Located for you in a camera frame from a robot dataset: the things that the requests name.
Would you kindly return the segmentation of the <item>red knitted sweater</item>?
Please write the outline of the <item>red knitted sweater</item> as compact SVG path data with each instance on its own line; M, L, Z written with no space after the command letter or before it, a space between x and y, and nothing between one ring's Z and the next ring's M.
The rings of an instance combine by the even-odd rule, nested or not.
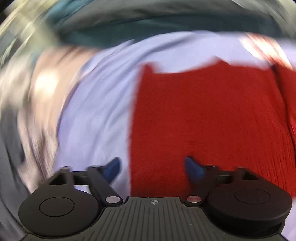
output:
M295 196L295 71L223 61L181 73L141 71L132 120L132 196L191 191L185 158L245 167Z

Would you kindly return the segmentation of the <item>lavender floral bed sheet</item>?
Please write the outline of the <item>lavender floral bed sheet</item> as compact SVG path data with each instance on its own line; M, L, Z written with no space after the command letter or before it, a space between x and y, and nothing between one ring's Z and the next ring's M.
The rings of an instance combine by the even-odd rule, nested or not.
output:
M120 158L112 188L131 195L132 120L145 65L181 73L223 61L295 71L295 44L243 32L175 32L107 49L61 46L1 71L1 240L21 240L18 209L56 171Z

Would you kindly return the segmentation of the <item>teal blanket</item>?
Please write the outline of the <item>teal blanket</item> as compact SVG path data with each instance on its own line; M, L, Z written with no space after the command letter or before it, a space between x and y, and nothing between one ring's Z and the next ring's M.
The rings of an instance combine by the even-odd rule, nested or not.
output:
M60 42L97 48L178 31L290 35L274 1L57 1L41 20Z

